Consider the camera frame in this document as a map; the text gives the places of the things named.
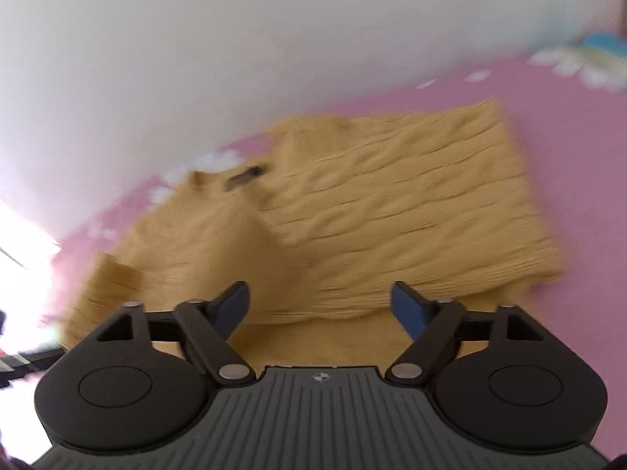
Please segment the yellow cable-knit cardigan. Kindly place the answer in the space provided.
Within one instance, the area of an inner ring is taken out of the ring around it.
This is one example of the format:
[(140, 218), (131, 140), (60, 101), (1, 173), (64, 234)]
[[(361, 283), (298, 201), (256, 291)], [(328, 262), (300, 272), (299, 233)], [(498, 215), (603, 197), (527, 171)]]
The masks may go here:
[(563, 260), (498, 105), (269, 130), (261, 174), (194, 171), (94, 265), (61, 335), (73, 347), (124, 301), (167, 311), (248, 283), (232, 346), (267, 365), (387, 366), (408, 340), (403, 281), (478, 310), (517, 304)]

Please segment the pink floral bed sheet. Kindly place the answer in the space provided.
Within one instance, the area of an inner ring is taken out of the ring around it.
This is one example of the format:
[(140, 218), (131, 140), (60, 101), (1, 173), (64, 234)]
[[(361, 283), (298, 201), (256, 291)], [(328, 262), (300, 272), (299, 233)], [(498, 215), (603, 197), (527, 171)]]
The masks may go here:
[(563, 260), (558, 277), (531, 287), (517, 305), (594, 368), (605, 370), (623, 341), (626, 310), (626, 96), (600, 54), (566, 45), (462, 69), (322, 115), (292, 117), (148, 179), (63, 242), (53, 263), (60, 283), (54, 307), (60, 340), (68, 310), (99, 258), (189, 173), (228, 171), (233, 184), (259, 176), (259, 159), (273, 146), (269, 130), (295, 118), (443, 112), (488, 100), (503, 114)]

